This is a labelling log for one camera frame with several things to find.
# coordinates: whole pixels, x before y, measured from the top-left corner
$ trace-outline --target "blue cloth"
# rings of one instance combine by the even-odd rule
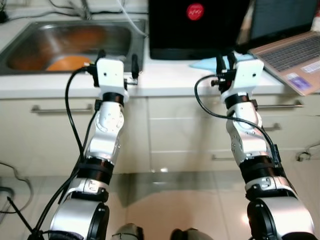
[[[239,53],[235,52],[234,56],[238,61],[245,61],[245,60],[255,59],[250,54],[242,55],[242,54],[239,54]],[[227,56],[224,56],[223,60],[225,62],[225,66],[229,69],[229,62],[228,62]],[[217,60],[216,60],[215,57],[202,59],[200,61],[197,61],[196,63],[190,64],[189,67],[195,68],[195,69],[209,70],[209,71],[215,73],[217,71]]]

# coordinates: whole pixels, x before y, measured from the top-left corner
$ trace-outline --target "laptop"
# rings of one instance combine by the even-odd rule
[[[249,52],[301,96],[320,90],[320,33],[310,31],[317,0],[255,0]]]

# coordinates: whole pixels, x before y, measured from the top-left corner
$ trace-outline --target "silver robot arm segment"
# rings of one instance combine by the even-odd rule
[[[109,208],[109,183],[120,150],[124,125],[124,102],[129,95],[124,84],[122,61],[100,58],[96,63],[102,104],[95,117],[95,133],[51,221],[50,230],[71,232],[84,240],[105,239]],[[54,234],[51,240],[60,239]]]
[[[257,107],[249,99],[263,70],[260,60],[236,64],[236,75],[221,95],[227,115],[263,126]],[[246,123],[227,120],[231,150],[245,181],[251,202],[247,213],[255,240],[311,239],[314,226],[310,213],[299,200],[281,163],[274,164],[271,146],[263,134]]]

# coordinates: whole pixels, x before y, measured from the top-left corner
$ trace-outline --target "stainless steel sink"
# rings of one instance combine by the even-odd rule
[[[135,24],[145,30],[144,20]],[[0,75],[69,72],[48,67],[68,56],[94,62],[100,49],[112,58],[124,56],[125,72],[131,72],[132,54],[137,54],[142,68],[144,37],[127,21],[41,21],[29,24],[0,53]]]

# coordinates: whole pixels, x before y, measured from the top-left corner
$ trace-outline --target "white countertop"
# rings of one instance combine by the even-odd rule
[[[20,19],[0,25],[0,52],[31,21],[70,20],[72,17],[47,16],[45,18]],[[189,64],[196,61],[153,60],[149,56],[148,40],[144,51],[143,73],[137,86],[130,85],[131,97],[153,96],[193,96],[194,85],[198,79],[210,74],[210,71],[194,69]],[[70,74],[38,74],[0,76],[0,99],[21,98],[60,98]],[[209,81],[200,89],[202,94],[219,95],[217,87],[210,87]],[[254,94],[293,93],[268,73],[263,72]],[[92,77],[79,74],[72,81],[71,97],[96,97],[99,90],[93,87]]]

